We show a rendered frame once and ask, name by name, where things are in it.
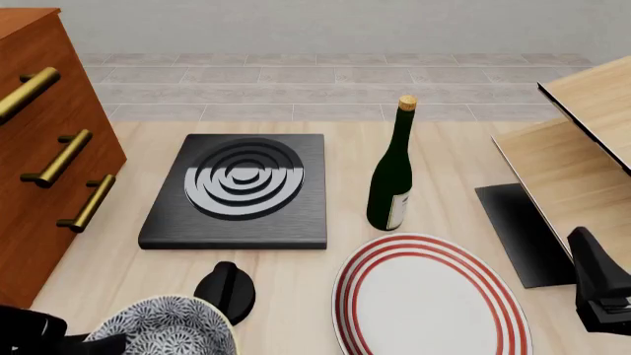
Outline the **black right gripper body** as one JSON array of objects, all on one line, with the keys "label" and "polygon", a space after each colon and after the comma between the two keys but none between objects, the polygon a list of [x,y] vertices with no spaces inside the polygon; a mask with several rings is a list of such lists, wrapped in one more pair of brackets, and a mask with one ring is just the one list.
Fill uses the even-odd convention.
[{"label": "black right gripper body", "polygon": [[578,281],[576,311],[587,332],[631,333],[631,283]]}]

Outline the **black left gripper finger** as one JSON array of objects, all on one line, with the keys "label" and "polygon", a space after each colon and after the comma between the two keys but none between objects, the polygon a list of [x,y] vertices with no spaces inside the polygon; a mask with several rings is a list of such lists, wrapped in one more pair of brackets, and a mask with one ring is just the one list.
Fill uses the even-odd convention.
[{"label": "black left gripper finger", "polygon": [[64,319],[0,305],[0,355],[55,354],[66,330]]},{"label": "black left gripper finger", "polygon": [[67,355],[123,355],[125,352],[124,333],[92,341],[86,341],[87,337],[87,334],[67,336]]}]

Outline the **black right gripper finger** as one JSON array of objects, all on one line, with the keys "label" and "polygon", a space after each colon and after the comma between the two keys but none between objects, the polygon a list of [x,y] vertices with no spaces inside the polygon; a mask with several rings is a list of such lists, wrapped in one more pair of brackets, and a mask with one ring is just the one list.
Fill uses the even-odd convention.
[{"label": "black right gripper finger", "polygon": [[573,257],[577,293],[581,297],[622,297],[623,268],[601,247],[586,227],[568,236]]}]

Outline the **patterned black and white bowl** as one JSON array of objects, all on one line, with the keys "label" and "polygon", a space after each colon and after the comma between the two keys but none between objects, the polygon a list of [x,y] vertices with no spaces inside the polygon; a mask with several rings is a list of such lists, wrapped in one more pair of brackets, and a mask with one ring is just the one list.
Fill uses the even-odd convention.
[{"label": "patterned black and white bowl", "polygon": [[199,298],[162,295],[138,301],[85,340],[120,334],[126,339],[122,355],[241,355],[229,320]]}]

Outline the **wooden cabinet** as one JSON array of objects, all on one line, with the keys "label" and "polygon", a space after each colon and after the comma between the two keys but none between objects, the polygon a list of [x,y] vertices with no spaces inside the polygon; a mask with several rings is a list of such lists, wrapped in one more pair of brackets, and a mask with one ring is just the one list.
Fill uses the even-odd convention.
[{"label": "wooden cabinet", "polygon": [[[88,180],[116,174],[122,147],[70,41],[56,8],[0,8],[0,100],[20,76],[46,67],[60,79],[0,126],[0,304],[29,307],[73,242],[68,228],[93,188]],[[63,150],[61,135],[82,129],[93,138],[51,188],[21,182]]]}]

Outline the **pale wooden rack, black base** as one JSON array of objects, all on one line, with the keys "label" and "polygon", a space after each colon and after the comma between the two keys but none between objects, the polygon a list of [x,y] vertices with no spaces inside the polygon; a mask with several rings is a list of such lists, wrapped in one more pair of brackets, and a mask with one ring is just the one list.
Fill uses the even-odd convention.
[{"label": "pale wooden rack, black base", "polygon": [[585,227],[631,272],[631,55],[540,92],[561,117],[493,135],[516,182],[476,188],[521,283],[574,283],[569,236]]}]

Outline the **white plate with red rings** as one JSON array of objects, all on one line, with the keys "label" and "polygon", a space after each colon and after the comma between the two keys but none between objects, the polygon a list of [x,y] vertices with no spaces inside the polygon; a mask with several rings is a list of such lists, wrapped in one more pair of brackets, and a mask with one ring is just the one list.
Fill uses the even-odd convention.
[{"label": "white plate with red rings", "polygon": [[434,236],[364,243],[341,266],[331,300],[344,355],[533,355],[526,315],[500,275]]}]

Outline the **flat black stove plate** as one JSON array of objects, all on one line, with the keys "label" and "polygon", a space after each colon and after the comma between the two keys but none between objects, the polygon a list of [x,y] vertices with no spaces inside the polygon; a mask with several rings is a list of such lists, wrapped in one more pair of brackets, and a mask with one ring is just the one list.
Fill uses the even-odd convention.
[{"label": "flat black stove plate", "polygon": [[138,245],[325,249],[323,135],[187,135]]}]

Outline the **green wine bottle with cork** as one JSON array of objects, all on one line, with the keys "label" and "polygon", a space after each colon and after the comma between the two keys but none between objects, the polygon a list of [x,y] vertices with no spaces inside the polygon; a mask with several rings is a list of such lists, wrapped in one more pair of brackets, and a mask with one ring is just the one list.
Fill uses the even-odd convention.
[{"label": "green wine bottle with cork", "polygon": [[416,106],[416,97],[400,97],[389,145],[371,179],[367,219],[378,230],[395,230],[403,222],[412,188],[408,145]]}]

